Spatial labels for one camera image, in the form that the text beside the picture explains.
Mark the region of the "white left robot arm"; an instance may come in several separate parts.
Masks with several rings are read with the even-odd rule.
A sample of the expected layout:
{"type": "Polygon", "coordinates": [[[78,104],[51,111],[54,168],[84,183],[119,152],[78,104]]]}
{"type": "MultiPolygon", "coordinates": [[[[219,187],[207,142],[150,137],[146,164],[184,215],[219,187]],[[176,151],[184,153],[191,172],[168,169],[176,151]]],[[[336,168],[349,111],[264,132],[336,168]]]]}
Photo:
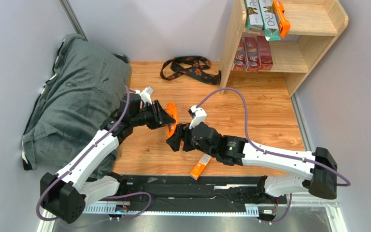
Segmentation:
{"type": "Polygon", "coordinates": [[[85,207],[120,193],[126,180],[113,172],[88,182],[90,175],[102,161],[116,150],[138,126],[151,130],[170,126],[176,119],[163,109],[159,101],[151,101],[147,90],[128,91],[88,145],[65,167],[55,174],[46,173],[40,180],[37,216],[48,220],[40,209],[52,213],[52,220],[75,222],[85,207]]]}

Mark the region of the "silver teal Oral toothpaste box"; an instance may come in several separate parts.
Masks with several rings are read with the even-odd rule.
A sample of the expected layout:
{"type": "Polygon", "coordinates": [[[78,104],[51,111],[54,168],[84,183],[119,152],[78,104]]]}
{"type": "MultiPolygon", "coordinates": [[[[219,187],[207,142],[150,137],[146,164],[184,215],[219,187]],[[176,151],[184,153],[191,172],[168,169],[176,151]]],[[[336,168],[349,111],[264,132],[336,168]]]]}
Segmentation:
{"type": "Polygon", "coordinates": [[[263,31],[263,20],[258,0],[245,0],[246,30],[249,33],[260,34],[263,31]]]}

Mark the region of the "silver red toothpaste box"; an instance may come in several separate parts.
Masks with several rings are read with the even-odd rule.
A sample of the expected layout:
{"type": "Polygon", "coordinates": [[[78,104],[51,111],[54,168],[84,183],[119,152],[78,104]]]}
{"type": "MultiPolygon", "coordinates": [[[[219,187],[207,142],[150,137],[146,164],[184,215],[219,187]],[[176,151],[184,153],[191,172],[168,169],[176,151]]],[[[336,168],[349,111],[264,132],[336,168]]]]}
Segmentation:
{"type": "Polygon", "coordinates": [[[260,70],[270,71],[273,67],[273,60],[269,42],[264,36],[257,36],[257,47],[260,59],[260,70]]]}

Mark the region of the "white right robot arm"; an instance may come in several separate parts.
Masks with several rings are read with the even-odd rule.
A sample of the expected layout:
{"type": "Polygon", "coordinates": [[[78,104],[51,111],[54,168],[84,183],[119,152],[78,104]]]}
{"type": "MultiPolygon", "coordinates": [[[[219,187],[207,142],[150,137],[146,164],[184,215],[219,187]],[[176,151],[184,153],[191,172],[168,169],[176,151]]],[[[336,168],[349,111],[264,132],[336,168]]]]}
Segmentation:
{"type": "Polygon", "coordinates": [[[292,151],[261,145],[246,138],[221,135],[201,122],[194,128],[178,124],[166,140],[173,151],[198,150],[228,165],[262,166],[286,172],[282,176],[263,176],[259,194],[280,197],[296,192],[309,192],[315,197],[337,198],[337,163],[328,149],[292,151]]]}

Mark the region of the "red 3D toothpaste box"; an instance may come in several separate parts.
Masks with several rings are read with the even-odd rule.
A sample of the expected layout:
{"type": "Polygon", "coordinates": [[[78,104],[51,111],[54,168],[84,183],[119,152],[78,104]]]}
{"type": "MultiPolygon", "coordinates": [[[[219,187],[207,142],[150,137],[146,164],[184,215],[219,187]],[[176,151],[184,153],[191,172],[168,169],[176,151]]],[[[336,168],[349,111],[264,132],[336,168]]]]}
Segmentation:
{"type": "Polygon", "coordinates": [[[246,71],[256,73],[260,70],[257,41],[254,37],[244,37],[244,48],[246,56],[246,71]]]}
{"type": "Polygon", "coordinates": [[[245,51],[244,51],[244,43],[243,39],[241,38],[234,56],[234,61],[232,65],[233,71],[245,71],[247,66],[246,58],[245,58],[245,51]]]}

